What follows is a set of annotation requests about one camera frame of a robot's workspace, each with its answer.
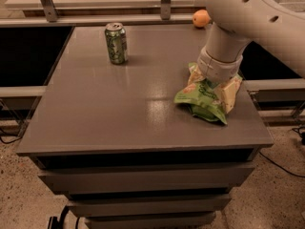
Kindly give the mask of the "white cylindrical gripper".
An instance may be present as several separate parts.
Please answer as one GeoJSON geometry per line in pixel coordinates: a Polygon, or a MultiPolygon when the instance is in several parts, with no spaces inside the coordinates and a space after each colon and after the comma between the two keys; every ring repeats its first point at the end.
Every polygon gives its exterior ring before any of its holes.
{"type": "Polygon", "coordinates": [[[242,78],[236,76],[242,59],[243,56],[240,55],[233,62],[222,62],[212,58],[206,48],[203,48],[197,64],[188,66],[190,72],[188,84],[201,82],[205,77],[213,83],[221,83],[215,88],[215,94],[221,101],[225,113],[228,114],[234,107],[236,94],[242,82],[242,78]]]}

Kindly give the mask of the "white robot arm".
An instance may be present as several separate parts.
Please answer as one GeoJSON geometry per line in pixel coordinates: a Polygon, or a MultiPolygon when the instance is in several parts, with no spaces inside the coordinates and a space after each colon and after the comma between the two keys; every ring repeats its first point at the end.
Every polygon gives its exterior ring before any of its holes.
{"type": "Polygon", "coordinates": [[[233,80],[252,41],[305,76],[304,15],[275,0],[206,0],[206,9],[213,24],[197,65],[212,85],[233,80]]]}

